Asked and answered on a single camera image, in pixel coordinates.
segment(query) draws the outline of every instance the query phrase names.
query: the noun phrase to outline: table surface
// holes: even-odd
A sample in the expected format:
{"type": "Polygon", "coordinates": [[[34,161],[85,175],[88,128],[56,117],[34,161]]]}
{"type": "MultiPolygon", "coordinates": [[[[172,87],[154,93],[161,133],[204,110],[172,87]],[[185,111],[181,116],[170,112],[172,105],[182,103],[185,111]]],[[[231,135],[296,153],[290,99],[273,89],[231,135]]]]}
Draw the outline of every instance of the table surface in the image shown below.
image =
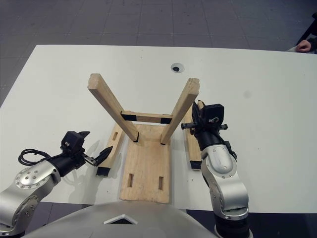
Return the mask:
{"type": "MultiPolygon", "coordinates": [[[[225,106],[222,131],[238,155],[251,212],[316,213],[317,56],[284,52],[123,46],[36,46],[0,108],[0,190],[24,166],[25,148],[55,155],[68,130],[88,130],[90,156],[104,149],[113,119],[87,89],[100,73],[125,110],[171,113],[189,77],[198,99],[225,106]],[[183,73],[170,66],[179,62],[183,73]]],[[[180,126],[172,137],[172,202],[211,210],[201,172],[190,170],[180,126]]],[[[64,177],[44,201],[116,201],[128,137],[110,178],[84,165],[64,177]]]]}

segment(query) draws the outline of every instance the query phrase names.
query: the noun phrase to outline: floor tile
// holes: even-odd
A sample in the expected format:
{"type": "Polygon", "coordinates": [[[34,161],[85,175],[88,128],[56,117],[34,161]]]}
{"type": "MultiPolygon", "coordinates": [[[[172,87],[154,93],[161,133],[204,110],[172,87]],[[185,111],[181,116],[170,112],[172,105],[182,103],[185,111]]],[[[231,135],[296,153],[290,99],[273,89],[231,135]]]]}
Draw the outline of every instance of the floor tile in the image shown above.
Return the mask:
{"type": "Polygon", "coordinates": [[[13,79],[13,70],[19,58],[2,58],[0,59],[0,87],[11,87],[13,79]]]}
{"type": "Polygon", "coordinates": [[[137,33],[140,15],[109,15],[105,24],[105,33],[137,33]]]}
{"type": "Polygon", "coordinates": [[[68,203],[53,203],[49,223],[56,221],[59,218],[67,216],[73,212],[83,209],[82,204],[68,204],[68,203]]]}
{"type": "Polygon", "coordinates": [[[236,18],[233,6],[228,1],[204,1],[205,14],[208,18],[236,18]]]}
{"type": "Polygon", "coordinates": [[[174,46],[212,47],[210,36],[200,36],[200,35],[174,35],[174,46]]]}
{"type": "Polygon", "coordinates": [[[137,34],[105,33],[101,36],[101,45],[136,46],[137,34]]]}
{"type": "Polygon", "coordinates": [[[23,1],[4,1],[1,0],[0,7],[0,19],[7,17],[18,17],[22,16],[30,5],[33,4],[32,0],[23,0],[23,1]]]}
{"type": "Polygon", "coordinates": [[[144,14],[141,16],[139,33],[171,34],[173,24],[171,15],[144,14]]]}
{"type": "Polygon", "coordinates": [[[173,13],[203,14],[203,5],[200,1],[194,2],[173,2],[173,13]]]}
{"type": "Polygon", "coordinates": [[[264,9],[259,6],[234,6],[234,11],[237,17],[267,19],[264,9]]]}
{"type": "Polygon", "coordinates": [[[34,1],[33,4],[27,7],[26,11],[21,16],[48,16],[52,13],[57,1],[58,0],[34,1]]]}
{"type": "Polygon", "coordinates": [[[287,51],[294,47],[294,42],[278,38],[247,37],[250,49],[266,51],[287,51]]]}
{"type": "Polygon", "coordinates": [[[244,37],[212,36],[211,41],[215,48],[249,49],[248,42],[244,37]]]}
{"type": "Polygon", "coordinates": [[[307,30],[308,26],[303,22],[271,20],[276,36],[284,40],[298,40],[307,30]]]}
{"type": "Polygon", "coordinates": [[[90,16],[107,14],[110,10],[111,4],[112,0],[86,0],[82,4],[79,12],[90,16]]]}
{"type": "Polygon", "coordinates": [[[210,35],[215,36],[244,36],[238,19],[207,18],[210,35]]]}
{"type": "Polygon", "coordinates": [[[13,25],[17,22],[16,16],[0,19],[0,34],[11,33],[13,25]]]}
{"type": "Polygon", "coordinates": [[[257,0],[230,0],[233,6],[258,6],[257,0]]]}
{"type": "Polygon", "coordinates": [[[0,86],[12,87],[19,76],[27,58],[4,58],[0,59],[0,86]]]}
{"type": "Polygon", "coordinates": [[[12,34],[34,34],[43,24],[45,17],[30,16],[19,18],[12,26],[12,34]]]}
{"type": "Polygon", "coordinates": [[[140,34],[137,41],[138,46],[173,46],[171,34],[140,34]]]}
{"type": "Polygon", "coordinates": [[[172,0],[143,0],[143,4],[172,4],[172,0]]]}
{"type": "Polygon", "coordinates": [[[278,37],[277,28],[269,20],[256,18],[240,18],[241,27],[246,36],[278,37]]]}
{"type": "Polygon", "coordinates": [[[42,26],[39,28],[38,33],[68,33],[75,21],[76,14],[55,15],[48,16],[42,26]]]}
{"type": "Polygon", "coordinates": [[[0,58],[22,57],[33,35],[4,35],[0,40],[0,58]]]}
{"type": "Polygon", "coordinates": [[[99,45],[101,33],[99,34],[67,34],[65,44],[67,45],[99,45]]]}
{"type": "Polygon", "coordinates": [[[142,14],[163,14],[172,15],[171,4],[144,4],[142,14]]]}
{"type": "Polygon", "coordinates": [[[52,202],[40,202],[38,204],[25,234],[48,224],[52,206],[52,202]]]}
{"type": "Polygon", "coordinates": [[[77,14],[83,3],[84,0],[58,0],[52,10],[52,15],[77,14]]]}
{"type": "Polygon", "coordinates": [[[0,58],[22,57],[27,47],[28,44],[0,44],[0,58]]]}
{"type": "Polygon", "coordinates": [[[208,35],[206,19],[199,14],[174,14],[174,34],[208,35]]]}
{"type": "Polygon", "coordinates": [[[106,22],[106,14],[94,15],[94,17],[90,17],[90,15],[79,14],[70,28],[71,33],[102,33],[105,22],[106,22]]]}
{"type": "Polygon", "coordinates": [[[11,87],[0,87],[0,107],[2,106],[5,98],[7,97],[11,87]]]}
{"type": "Polygon", "coordinates": [[[140,14],[141,3],[134,0],[114,0],[111,14],[140,14]]]}

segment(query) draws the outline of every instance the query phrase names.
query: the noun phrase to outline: wooden plank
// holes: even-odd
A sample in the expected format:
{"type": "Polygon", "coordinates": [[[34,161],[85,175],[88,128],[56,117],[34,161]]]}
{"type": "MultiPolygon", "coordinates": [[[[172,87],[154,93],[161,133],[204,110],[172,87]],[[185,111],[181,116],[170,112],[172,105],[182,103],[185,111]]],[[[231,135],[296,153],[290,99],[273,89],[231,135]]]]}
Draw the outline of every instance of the wooden plank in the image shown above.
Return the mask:
{"type": "Polygon", "coordinates": [[[124,109],[100,74],[93,73],[90,75],[88,89],[130,139],[136,141],[139,134],[138,130],[132,122],[125,121],[122,118],[121,112],[124,111],[124,109]]]}
{"type": "MultiPolygon", "coordinates": [[[[192,106],[189,108],[189,110],[187,111],[187,113],[185,114],[183,118],[183,123],[191,123],[191,122],[193,122],[192,106]]],[[[202,157],[200,155],[201,152],[200,152],[197,139],[194,137],[194,135],[191,135],[190,129],[185,129],[185,135],[186,135],[186,144],[187,144],[190,165],[193,170],[200,170],[202,157]]]]}
{"type": "Polygon", "coordinates": [[[161,144],[166,144],[173,132],[176,130],[179,123],[184,118],[189,107],[193,104],[199,94],[199,79],[189,78],[174,109],[172,112],[172,121],[166,125],[161,135],[161,144]]]}
{"type": "Polygon", "coordinates": [[[130,111],[121,112],[123,119],[142,122],[154,122],[161,124],[169,124],[172,120],[172,115],[151,114],[151,113],[135,113],[130,111]]]}
{"type": "Polygon", "coordinates": [[[120,199],[169,203],[170,141],[160,144],[161,125],[136,125],[139,142],[129,141],[120,199]]]}
{"type": "Polygon", "coordinates": [[[108,158],[103,161],[97,169],[98,176],[108,177],[108,173],[112,168],[112,165],[117,157],[118,151],[120,150],[120,146],[122,144],[125,133],[121,129],[121,127],[116,123],[112,129],[112,133],[109,137],[108,143],[106,147],[113,146],[108,158]]]}

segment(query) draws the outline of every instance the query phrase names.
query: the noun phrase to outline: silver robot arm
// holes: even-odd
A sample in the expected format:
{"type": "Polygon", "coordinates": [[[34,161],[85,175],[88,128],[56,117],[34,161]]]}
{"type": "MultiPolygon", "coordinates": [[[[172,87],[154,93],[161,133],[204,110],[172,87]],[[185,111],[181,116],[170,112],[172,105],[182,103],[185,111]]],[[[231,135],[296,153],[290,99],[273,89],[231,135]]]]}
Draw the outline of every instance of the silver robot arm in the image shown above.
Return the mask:
{"type": "Polygon", "coordinates": [[[239,221],[248,216],[249,197],[241,182],[235,159],[225,145],[202,151],[202,174],[209,185],[213,212],[220,218],[239,221]]]}
{"type": "Polygon", "coordinates": [[[0,193],[0,236],[15,236],[27,229],[39,202],[60,182],[48,161],[25,168],[10,187],[0,193]]]}
{"type": "Polygon", "coordinates": [[[19,162],[30,166],[20,171],[14,182],[0,193],[0,237],[21,237],[24,235],[39,202],[60,182],[60,178],[86,162],[98,166],[110,154],[112,146],[104,149],[95,159],[84,154],[82,148],[88,131],[68,131],[61,142],[62,153],[50,157],[47,153],[26,149],[19,156],[19,162]],[[39,162],[30,162],[24,154],[45,156],[39,162]]]}
{"type": "Polygon", "coordinates": [[[193,122],[182,124],[182,129],[191,130],[201,150],[201,171],[210,189],[215,233],[221,238],[251,238],[247,220],[249,198],[237,173],[237,156],[219,133],[228,129],[222,125],[223,115],[221,104],[206,106],[198,101],[192,108],[193,122]]]}

